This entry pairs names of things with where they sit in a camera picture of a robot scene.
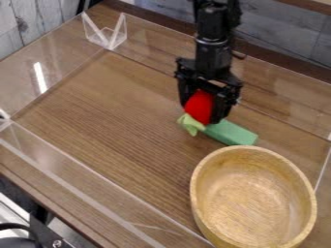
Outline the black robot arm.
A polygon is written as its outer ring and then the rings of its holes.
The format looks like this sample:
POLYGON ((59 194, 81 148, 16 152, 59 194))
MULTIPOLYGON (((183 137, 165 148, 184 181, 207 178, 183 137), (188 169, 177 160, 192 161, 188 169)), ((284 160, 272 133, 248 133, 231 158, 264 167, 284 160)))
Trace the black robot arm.
POLYGON ((176 59, 175 78, 185 112, 209 125, 228 117, 243 87, 231 72, 232 33, 241 11, 237 0, 192 0, 192 7, 195 57, 176 59))

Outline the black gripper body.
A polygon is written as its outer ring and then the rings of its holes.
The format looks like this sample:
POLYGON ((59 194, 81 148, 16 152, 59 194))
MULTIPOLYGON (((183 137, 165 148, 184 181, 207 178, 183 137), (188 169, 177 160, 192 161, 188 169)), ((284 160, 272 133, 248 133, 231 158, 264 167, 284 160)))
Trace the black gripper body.
POLYGON ((195 40, 195 57, 176 59, 175 78, 191 78, 196 81, 197 90, 213 96, 224 88, 239 91, 243 82, 231 72, 232 49, 228 39, 223 41, 195 40))

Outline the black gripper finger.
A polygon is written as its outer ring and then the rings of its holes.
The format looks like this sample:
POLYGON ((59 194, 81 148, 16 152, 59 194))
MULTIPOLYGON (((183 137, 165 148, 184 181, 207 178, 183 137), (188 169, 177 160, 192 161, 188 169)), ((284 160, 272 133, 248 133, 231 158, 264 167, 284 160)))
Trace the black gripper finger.
POLYGON ((197 90, 196 81, 191 78, 179 77, 177 78, 179 85, 179 96, 180 96, 180 104, 185 105, 189 97, 197 90))
POLYGON ((227 116, 232 106, 236 104, 239 91, 233 88, 224 87, 212 97, 212 112, 209 123, 217 124, 227 116))

